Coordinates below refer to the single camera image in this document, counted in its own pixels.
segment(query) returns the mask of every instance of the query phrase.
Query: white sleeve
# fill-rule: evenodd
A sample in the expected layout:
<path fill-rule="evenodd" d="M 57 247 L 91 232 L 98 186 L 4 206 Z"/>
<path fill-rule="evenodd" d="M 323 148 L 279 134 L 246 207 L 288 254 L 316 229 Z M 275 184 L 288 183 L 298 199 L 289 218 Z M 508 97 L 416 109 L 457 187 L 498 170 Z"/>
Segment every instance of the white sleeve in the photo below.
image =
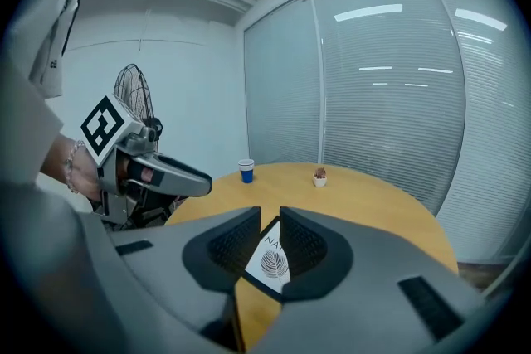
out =
<path fill-rule="evenodd" d="M 61 95 L 61 57 L 78 0 L 22 0 L 3 40 L 9 65 L 41 95 Z"/>

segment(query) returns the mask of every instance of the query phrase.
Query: window blind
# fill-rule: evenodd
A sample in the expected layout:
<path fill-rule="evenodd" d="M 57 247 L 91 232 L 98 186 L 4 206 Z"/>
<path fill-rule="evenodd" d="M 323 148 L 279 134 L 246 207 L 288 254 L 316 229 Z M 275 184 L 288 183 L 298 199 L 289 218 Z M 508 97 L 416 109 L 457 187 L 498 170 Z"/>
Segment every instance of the window blind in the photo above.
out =
<path fill-rule="evenodd" d="M 460 261 L 494 260 L 531 187 L 531 58 L 512 0 L 445 0 L 462 46 L 466 126 L 437 220 Z"/>
<path fill-rule="evenodd" d="M 324 162 L 400 187 L 436 214 L 464 126 L 463 70 L 441 0 L 314 0 Z"/>
<path fill-rule="evenodd" d="M 249 151 L 257 164 L 318 162 L 319 57 L 309 0 L 245 31 Z"/>

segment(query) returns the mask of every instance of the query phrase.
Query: paper cup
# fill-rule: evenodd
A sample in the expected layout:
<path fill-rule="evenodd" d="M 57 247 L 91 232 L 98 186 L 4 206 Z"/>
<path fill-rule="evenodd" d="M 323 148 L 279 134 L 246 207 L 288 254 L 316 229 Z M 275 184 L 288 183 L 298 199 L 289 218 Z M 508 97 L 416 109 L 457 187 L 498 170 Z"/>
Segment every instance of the paper cup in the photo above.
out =
<path fill-rule="evenodd" d="M 252 159 L 242 159 L 238 161 L 238 166 L 240 167 L 241 180 L 244 183 L 252 183 L 255 162 Z"/>

